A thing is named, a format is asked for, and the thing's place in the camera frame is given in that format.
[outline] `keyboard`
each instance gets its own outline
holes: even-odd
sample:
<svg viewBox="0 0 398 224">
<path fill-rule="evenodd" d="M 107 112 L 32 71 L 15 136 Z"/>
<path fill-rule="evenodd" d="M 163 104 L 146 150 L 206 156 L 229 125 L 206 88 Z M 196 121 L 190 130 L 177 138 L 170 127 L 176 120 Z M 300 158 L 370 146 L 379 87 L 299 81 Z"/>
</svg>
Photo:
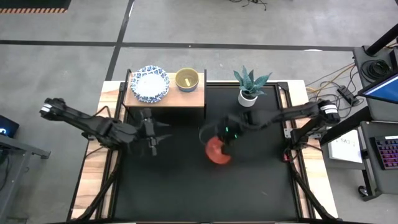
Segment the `keyboard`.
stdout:
<svg viewBox="0 0 398 224">
<path fill-rule="evenodd" d="M 381 168 L 384 170 L 398 169 L 398 136 L 377 137 L 376 154 L 378 156 Z"/>
</svg>

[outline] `gray floor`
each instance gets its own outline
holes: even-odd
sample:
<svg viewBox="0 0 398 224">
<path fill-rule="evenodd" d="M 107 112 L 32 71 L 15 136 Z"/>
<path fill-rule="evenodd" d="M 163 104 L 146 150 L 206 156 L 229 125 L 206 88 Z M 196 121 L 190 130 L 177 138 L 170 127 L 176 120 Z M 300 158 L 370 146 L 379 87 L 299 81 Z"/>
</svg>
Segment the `gray floor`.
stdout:
<svg viewBox="0 0 398 224">
<path fill-rule="evenodd" d="M 245 1 L 136 0 L 124 41 L 359 46 L 371 44 L 398 21 L 394 0 L 266 2 L 267 12 L 262 5 L 241 7 Z M 66 14 L 0 14 L 0 39 L 116 41 L 126 6 L 127 0 L 73 0 Z M 14 217 L 29 217 L 28 223 L 65 220 L 87 141 L 65 123 L 40 118 L 38 111 L 46 97 L 63 97 L 70 106 L 94 112 L 112 53 L 112 47 L 0 45 L 0 114 L 21 124 L 20 141 L 52 151 L 49 160 L 30 163 Z M 208 79 L 229 80 L 245 65 L 255 75 L 273 72 L 274 80 L 310 83 L 352 61 L 350 52 L 122 48 L 113 80 L 124 80 L 127 68 L 148 64 L 168 72 L 206 68 Z M 347 85 L 347 75 L 336 82 Z M 321 81 L 310 87 L 319 88 Z M 353 82 L 361 88 L 358 76 Z M 363 184 L 360 171 L 328 168 L 328 173 L 341 218 L 396 223 L 396 196 L 362 202 L 356 193 Z"/>
</svg>

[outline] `wooden table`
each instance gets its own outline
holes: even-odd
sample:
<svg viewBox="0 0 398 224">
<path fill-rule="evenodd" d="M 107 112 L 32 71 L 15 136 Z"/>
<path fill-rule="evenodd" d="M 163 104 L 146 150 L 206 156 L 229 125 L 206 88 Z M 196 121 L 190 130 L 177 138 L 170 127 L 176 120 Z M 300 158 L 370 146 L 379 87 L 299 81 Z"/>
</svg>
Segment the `wooden table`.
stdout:
<svg viewBox="0 0 398 224">
<path fill-rule="evenodd" d="M 308 102 L 307 91 L 305 89 L 305 84 L 303 80 L 278 80 L 278 81 L 274 80 L 269 82 L 288 83 L 290 101 L 292 103 L 292 106 L 302 105 Z M 121 81 L 104 82 L 101 92 L 101 98 L 99 99 L 98 103 L 98 110 L 103 106 L 108 105 L 111 108 L 111 114 L 114 114 L 116 108 L 116 102 L 118 99 L 120 83 Z M 281 96 L 282 96 L 283 106 L 287 107 L 286 96 L 282 91 L 281 91 Z M 124 116 L 124 110 L 122 109 L 121 116 L 119 119 L 123 118 L 123 116 Z M 300 128 L 307 121 L 308 119 L 298 119 L 295 122 L 297 127 Z M 309 144 L 316 147 L 320 147 L 319 142 L 313 139 L 309 141 Z M 99 148 L 98 142 L 92 141 L 88 145 L 87 153 L 97 148 Z M 88 157 L 87 159 L 85 159 L 81 177 L 78 182 L 77 193 L 72 202 L 72 208 L 70 214 L 71 218 L 79 217 L 85 211 L 87 206 L 92 202 L 96 194 L 99 192 L 101 187 L 101 181 L 103 178 L 106 155 L 107 155 L 106 151 L 107 151 L 106 149 L 102 149 L 90 155 L 90 157 Z M 312 149 L 311 147 L 303 149 L 302 152 L 305 163 L 305 171 L 307 173 L 307 178 L 311 191 L 315 194 L 320 203 L 326 208 L 326 210 L 331 215 L 333 215 L 334 217 L 338 217 L 322 153 L 316 149 Z M 103 207 L 103 218 L 106 217 L 105 214 L 107 214 L 108 212 L 110 191 L 111 189 L 108 191 L 107 196 L 105 198 L 105 203 Z M 299 189 L 299 195 L 303 209 L 303 216 L 307 218 L 309 217 L 308 210 L 306 209 L 307 200 L 301 189 Z"/>
</svg>

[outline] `white paper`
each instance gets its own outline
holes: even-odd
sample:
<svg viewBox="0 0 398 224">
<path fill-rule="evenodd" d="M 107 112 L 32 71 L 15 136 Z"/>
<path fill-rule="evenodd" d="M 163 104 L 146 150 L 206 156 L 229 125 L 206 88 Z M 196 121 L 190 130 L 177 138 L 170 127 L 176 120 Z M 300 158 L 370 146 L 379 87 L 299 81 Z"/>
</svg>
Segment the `white paper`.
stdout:
<svg viewBox="0 0 398 224">
<path fill-rule="evenodd" d="M 330 159 L 362 163 L 358 132 L 352 130 L 329 143 Z"/>
</svg>

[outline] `blue and white plate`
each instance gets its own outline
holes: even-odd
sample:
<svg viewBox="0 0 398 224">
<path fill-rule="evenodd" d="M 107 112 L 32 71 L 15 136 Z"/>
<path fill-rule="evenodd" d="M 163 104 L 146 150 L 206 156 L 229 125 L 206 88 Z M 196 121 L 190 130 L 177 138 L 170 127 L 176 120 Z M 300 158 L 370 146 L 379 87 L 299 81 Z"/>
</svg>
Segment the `blue and white plate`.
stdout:
<svg viewBox="0 0 398 224">
<path fill-rule="evenodd" d="M 169 76 L 155 65 L 140 68 L 131 80 L 131 90 L 135 97 L 145 103 L 159 102 L 169 92 L 169 86 Z"/>
</svg>

